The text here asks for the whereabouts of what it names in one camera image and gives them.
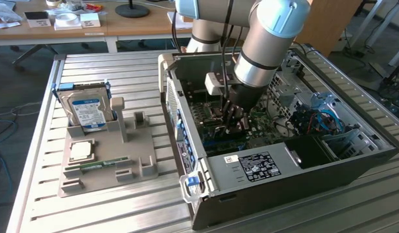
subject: red object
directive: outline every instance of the red object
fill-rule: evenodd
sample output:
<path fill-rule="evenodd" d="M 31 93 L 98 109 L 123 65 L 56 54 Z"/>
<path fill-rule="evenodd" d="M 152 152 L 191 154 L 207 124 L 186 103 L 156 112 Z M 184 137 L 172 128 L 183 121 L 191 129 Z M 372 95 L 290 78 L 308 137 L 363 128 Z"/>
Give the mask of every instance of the red object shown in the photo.
<path fill-rule="evenodd" d="M 316 113 L 314 113 L 314 114 L 311 115 L 310 122 L 308 122 L 308 127 L 307 127 L 307 133 L 306 133 L 306 134 L 308 134 L 308 132 L 310 132 L 311 121 L 314 120 L 314 117 L 315 117 L 315 116 L 316 116 Z"/>
<path fill-rule="evenodd" d="M 92 10 L 95 12 L 99 12 L 103 9 L 103 6 L 87 3 L 86 4 L 86 9 Z"/>

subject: metal table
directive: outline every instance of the metal table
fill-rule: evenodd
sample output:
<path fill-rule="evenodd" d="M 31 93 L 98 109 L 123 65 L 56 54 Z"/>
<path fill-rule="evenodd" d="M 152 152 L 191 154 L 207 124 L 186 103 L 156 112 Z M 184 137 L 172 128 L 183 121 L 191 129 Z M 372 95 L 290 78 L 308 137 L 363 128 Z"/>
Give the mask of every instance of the metal table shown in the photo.
<path fill-rule="evenodd" d="M 170 51 L 68 55 L 52 65 L 7 232 L 192 232 L 182 200 L 158 91 L 158 55 Z M 399 140 L 399 120 L 316 52 L 308 58 Z M 59 198 L 67 118 L 51 84 L 108 79 L 124 114 L 151 119 L 159 178 Z M 306 80 L 324 90 L 315 77 Z M 199 232 L 398 232 L 399 154 L 350 185 Z"/>

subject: barcode sticker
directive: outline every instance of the barcode sticker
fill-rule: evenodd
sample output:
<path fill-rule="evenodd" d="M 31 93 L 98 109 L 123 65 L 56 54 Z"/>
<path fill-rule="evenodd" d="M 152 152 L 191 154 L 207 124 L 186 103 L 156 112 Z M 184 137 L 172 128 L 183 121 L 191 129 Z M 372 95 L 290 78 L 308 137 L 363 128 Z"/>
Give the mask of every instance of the barcode sticker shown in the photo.
<path fill-rule="evenodd" d="M 104 113 L 99 110 L 99 99 L 75 100 L 72 101 L 72 107 L 84 128 L 99 128 L 106 125 Z"/>
<path fill-rule="evenodd" d="M 104 33 L 84 33 L 84 35 L 104 35 Z"/>
<path fill-rule="evenodd" d="M 226 163 L 234 163 L 238 162 L 238 155 L 231 155 L 224 157 Z"/>

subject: desk leg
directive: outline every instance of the desk leg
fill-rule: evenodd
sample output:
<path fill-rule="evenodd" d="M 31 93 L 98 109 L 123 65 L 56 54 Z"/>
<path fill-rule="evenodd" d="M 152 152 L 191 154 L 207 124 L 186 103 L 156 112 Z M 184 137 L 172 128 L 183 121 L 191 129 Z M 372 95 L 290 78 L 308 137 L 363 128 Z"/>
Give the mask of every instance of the desk leg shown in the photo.
<path fill-rule="evenodd" d="M 107 36 L 106 37 L 106 43 L 107 43 L 108 53 L 118 52 L 116 41 L 118 41 L 118 37 L 116 36 Z"/>
<path fill-rule="evenodd" d="M 363 20 L 362 25 L 360 25 L 360 27 L 358 28 L 358 30 L 356 30 L 356 32 L 355 32 L 355 34 L 354 34 L 354 36 L 352 36 L 352 38 L 351 38 L 351 40 L 350 40 L 350 45 L 351 45 L 351 47 L 354 47 L 354 45 L 355 45 L 355 43 L 356 43 L 356 41 L 358 41 L 358 39 L 359 39 L 359 37 L 360 37 L 363 31 L 366 30 L 366 28 L 367 28 L 367 26 L 368 26 L 368 24 L 370 24 L 370 22 L 371 22 L 371 20 L 372 20 L 372 18 L 374 18 L 374 16 L 375 16 L 378 10 L 379 10 L 379 7 L 380 7 L 380 5 L 384 3 L 384 1 L 386 1 L 386 0 L 378 0 L 378 1 L 376 1 L 375 6 L 374 6 L 374 8 L 371 9 L 371 11 L 370 11 L 370 13 L 368 13 L 368 16 L 367 16 L 366 19 Z"/>
<path fill-rule="evenodd" d="M 388 65 L 395 67 L 399 64 L 399 52 L 395 54 L 394 58 L 391 59 Z"/>
<path fill-rule="evenodd" d="M 395 17 L 396 13 L 399 12 L 399 5 L 391 10 L 390 14 L 386 17 L 384 22 L 380 24 L 380 27 L 378 30 L 374 32 L 372 36 L 370 37 L 367 41 L 367 46 L 372 47 L 375 41 L 378 40 L 383 30 L 386 30 L 388 24 L 391 23 L 392 18 Z"/>

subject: tabletop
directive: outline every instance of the tabletop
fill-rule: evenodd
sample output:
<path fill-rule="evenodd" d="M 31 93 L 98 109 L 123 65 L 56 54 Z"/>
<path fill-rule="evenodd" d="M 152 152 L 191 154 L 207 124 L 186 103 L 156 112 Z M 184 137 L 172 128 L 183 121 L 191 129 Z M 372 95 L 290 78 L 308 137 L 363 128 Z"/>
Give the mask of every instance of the tabletop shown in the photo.
<path fill-rule="evenodd" d="M 7 232 L 399 232 L 399 154 L 343 187 L 204 230 L 191 230 L 159 99 L 158 55 L 167 52 L 174 51 L 67 55 L 54 62 Z M 307 57 L 399 140 L 396 117 L 319 53 Z M 144 111 L 150 116 L 159 177 L 60 198 L 68 121 L 51 94 L 52 82 L 104 79 L 112 96 L 124 98 L 124 115 Z M 326 90 L 310 72 L 304 79 L 316 91 Z"/>
<path fill-rule="evenodd" d="M 151 3 L 167 8 L 174 8 L 170 2 L 140 2 Z M 54 20 L 51 27 L 31 28 L 27 21 L 20 26 L 0 29 L 0 39 L 43 39 L 43 38 L 72 38 L 87 36 L 116 36 L 116 35 L 151 35 L 170 34 L 171 22 L 167 12 L 172 11 L 156 6 L 144 5 L 150 9 L 150 15 L 142 18 L 124 18 L 115 13 L 116 6 L 126 2 L 96 1 L 94 4 L 103 5 L 104 14 L 99 14 L 102 27 L 83 28 L 80 30 L 55 31 Z M 44 11 L 54 7 L 47 6 L 44 0 L 16 2 L 15 12 L 24 18 L 24 12 Z M 178 30 L 179 33 L 190 33 L 191 29 Z"/>

